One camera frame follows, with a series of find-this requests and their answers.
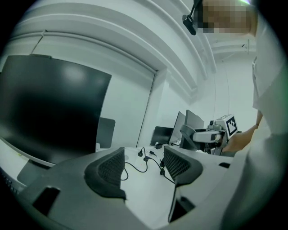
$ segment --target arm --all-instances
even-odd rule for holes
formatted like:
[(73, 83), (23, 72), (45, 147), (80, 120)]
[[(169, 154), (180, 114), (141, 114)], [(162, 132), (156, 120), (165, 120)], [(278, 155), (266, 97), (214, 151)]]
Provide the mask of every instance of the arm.
[(235, 134), (229, 140), (228, 145), (225, 148), (223, 148), (223, 152), (236, 152), (242, 150), (246, 145), (248, 145), (251, 141), (254, 131), (258, 128), (262, 117), (263, 117), (262, 113), (258, 111), (256, 124), (243, 133)]

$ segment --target cable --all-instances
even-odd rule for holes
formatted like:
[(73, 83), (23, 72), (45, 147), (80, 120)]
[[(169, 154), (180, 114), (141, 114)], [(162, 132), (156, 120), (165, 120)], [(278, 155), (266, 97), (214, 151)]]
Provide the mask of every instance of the cable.
[(160, 166), (163, 168), (165, 167), (165, 161), (164, 161), (165, 157), (162, 158), (162, 160), (160, 160)]
[(175, 184), (172, 180), (170, 180), (169, 178), (167, 178), (166, 176), (165, 176), (165, 170), (164, 170), (164, 168), (161, 168), (160, 167), (160, 165), (157, 163), (157, 161), (155, 161), (152, 157), (150, 157), (149, 159), (152, 159), (157, 165), (158, 165), (158, 167), (160, 168), (160, 174), (161, 175), (163, 175), (167, 180), (169, 180), (170, 182), (172, 182), (173, 184)]
[[(131, 165), (133, 168), (136, 169), (136, 167), (135, 167), (134, 165), (130, 164), (129, 162), (125, 162), (125, 163)], [(147, 170), (148, 170), (147, 162), (146, 162), (146, 170), (145, 170), (145, 171), (140, 171), (140, 170), (138, 170), (138, 169), (136, 169), (136, 170), (137, 170), (138, 172), (140, 172), (140, 173), (145, 173), (145, 172), (147, 172)]]
[(190, 12), (189, 16), (192, 16), (192, 14), (193, 14), (193, 11), (194, 11), (194, 4), (193, 4), (192, 10), (191, 10), (191, 12)]
[(121, 179), (121, 181), (126, 181), (127, 179), (128, 179), (128, 177), (129, 177), (129, 175), (128, 175), (128, 172), (127, 172), (127, 170), (126, 170), (126, 168), (124, 168), (124, 170), (125, 170), (125, 172), (127, 173), (127, 178), (126, 179)]
[(158, 167), (159, 167), (160, 170), (161, 170), (161, 167), (160, 167), (160, 165), (157, 163), (157, 161), (155, 161), (153, 158), (151, 158), (151, 160), (153, 160), (153, 161), (158, 165)]
[[(156, 70), (156, 73), (154, 74), (154, 77), (153, 77), (151, 89), (150, 89), (150, 92), (149, 92), (148, 101), (147, 101), (146, 108), (145, 108), (145, 112), (144, 112), (144, 117), (145, 117), (146, 112), (147, 112), (147, 109), (148, 109), (148, 104), (149, 104), (149, 101), (150, 101), (151, 93), (152, 93), (152, 90), (153, 90), (153, 88), (154, 88), (154, 82), (155, 82), (155, 79), (156, 79), (156, 77), (158, 76), (158, 74), (159, 74), (159, 71)], [(144, 124), (144, 119), (143, 119), (143, 121), (142, 121), (140, 130), (142, 129), (143, 124)], [(138, 140), (137, 140), (136, 146), (138, 146), (139, 139), (140, 139), (140, 133), (139, 133), (139, 136), (138, 136)]]
[(150, 151), (149, 153), (154, 155), (154, 156), (156, 156), (158, 158), (158, 160), (160, 161), (160, 163), (161, 163), (161, 159), (153, 151)]
[(37, 45), (41, 42), (42, 38), (44, 38), (44, 33), (48, 32), (47, 30), (43, 30), (43, 32), (41, 33), (42, 37), (39, 39), (39, 41), (37, 42), (37, 44), (34, 46), (33, 50), (31, 51), (31, 54), (33, 54), (34, 50), (36, 49)]
[[(144, 155), (145, 155), (145, 157), (146, 157), (146, 150), (145, 150), (145, 148), (143, 147), (142, 149), (144, 149)], [(146, 161), (146, 170), (145, 171), (140, 171), (139, 169), (137, 169), (134, 165), (132, 165), (131, 163), (129, 163), (129, 162), (125, 162), (125, 164), (129, 164), (129, 165), (131, 165), (133, 168), (135, 168), (138, 172), (140, 172), (140, 173), (145, 173), (145, 172), (147, 172), (147, 170), (148, 170), (148, 164), (147, 164), (147, 161)]]
[(169, 180), (170, 182), (172, 182), (173, 184), (175, 184), (172, 180), (170, 180), (169, 178), (167, 178), (165, 175), (163, 175), (167, 180)]

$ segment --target black cable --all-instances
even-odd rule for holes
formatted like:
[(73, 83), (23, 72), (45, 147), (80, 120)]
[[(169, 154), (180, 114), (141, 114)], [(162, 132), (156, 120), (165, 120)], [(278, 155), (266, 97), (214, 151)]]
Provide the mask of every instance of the black cable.
[(158, 167), (160, 168), (160, 170), (163, 170), (163, 176), (164, 176), (167, 180), (169, 180), (170, 182), (172, 182), (173, 184), (175, 184), (172, 180), (170, 180), (169, 178), (167, 178), (167, 177), (165, 176), (165, 170), (160, 167), (160, 165), (157, 163), (157, 161), (155, 161), (152, 157), (151, 157), (151, 159), (158, 165)]
[(160, 170), (161, 170), (161, 167), (160, 167), (160, 165), (157, 163), (157, 161), (155, 161), (155, 163), (158, 165), (158, 167), (159, 167)]
[(194, 4), (193, 4), (192, 10), (191, 10), (191, 12), (190, 12), (189, 16), (192, 16), (192, 14), (193, 14), (193, 11), (194, 11)]
[[(144, 155), (145, 155), (145, 157), (146, 157), (146, 150), (145, 150), (145, 148), (143, 147), (142, 149), (144, 149)], [(138, 172), (140, 172), (140, 173), (145, 173), (145, 172), (147, 172), (147, 170), (148, 170), (148, 164), (147, 164), (147, 161), (146, 161), (146, 170), (145, 171), (140, 171), (139, 169), (137, 169), (134, 165), (132, 165), (131, 163), (129, 163), (129, 162), (125, 162), (125, 164), (129, 164), (129, 165), (131, 165), (133, 168), (135, 168)]]
[(170, 182), (172, 182), (173, 184), (175, 184), (172, 180), (170, 180), (169, 178), (167, 178), (165, 175), (163, 175), (167, 180), (169, 180)]
[[(125, 162), (126, 164), (129, 164), (129, 165), (131, 165), (133, 168), (135, 168), (135, 166), (134, 165), (132, 165), (132, 164), (130, 164), (129, 162)], [(147, 162), (146, 162), (146, 170), (145, 171), (140, 171), (140, 170), (138, 170), (138, 169), (136, 169), (138, 172), (140, 172), (140, 173), (145, 173), (145, 172), (147, 172), (147, 170), (148, 170), (148, 165), (147, 165)]]
[(127, 179), (128, 179), (128, 177), (129, 177), (129, 175), (128, 175), (128, 172), (127, 172), (127, 170), (126, 170), (126, 168), (124, 168), (124, 170), (125, 170), (125, 172), (127, 173), (127, 178), (126, 179), (121, 179), (121, 181), (126, 181)]
[(161, 163), (161, 159), (153, 151), (150, 151), (150, 154), (156, 156), (159, 159), (160, 163)]
[(144, 149), (144, 156), (146, 156), (146, 150), (145, 150), (145, 148), (143, 147), (143, 149)]
[(165, 158), (165, 157), (163, 157), (162, 160), (160, 160), (160, 166), (161, 166), (162, 168), (165, 167), (164, 158)]

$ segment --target computer monitor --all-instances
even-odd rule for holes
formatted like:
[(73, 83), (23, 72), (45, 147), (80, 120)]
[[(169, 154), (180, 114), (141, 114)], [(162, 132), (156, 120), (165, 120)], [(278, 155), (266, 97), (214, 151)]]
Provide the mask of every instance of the computer monitor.
[(186, 111), (185, 124), (194, 129), (204, 128), (204, 121), (190, 110)]
[(168, 144), (172, 132), (173, 128), (156, 126), (152, 135), (150, 145), (154, 146), (157, 142), (160, 145)]
[[(194, 129), (204, 128), (204, 121), (190, 110), (186, 111), (185, 124), (191, 126)], [(180, 148), (194, 150), (194, 148), (183, 136), (181, 139)]]
[(111, 75), (48, 56), (9, 56), (0, 77), (0, 137), (51, 166), (95, 152)]
[(116, 121), (113, 119), (100, 117), (97, 130), (97, 143), (100, 144), (100, 148), (111, 148), (115, 124)]
[(185, 123), (185, 115), (181, 112), (178, 113), (177, 119), (173, 128), (172, 135), (169, 139), (169, 144), (181, 140), (182, 133), (180, 132), (181, 126)]

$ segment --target white shirt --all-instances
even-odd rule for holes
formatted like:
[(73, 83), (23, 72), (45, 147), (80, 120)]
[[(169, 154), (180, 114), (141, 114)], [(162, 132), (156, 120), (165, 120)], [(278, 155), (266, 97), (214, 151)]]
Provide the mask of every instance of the white shirt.
[(282, 46), (268, 22), (258, 14), (253, 63), (254, 103), (271, 133), (288, 133), (288, 67)]

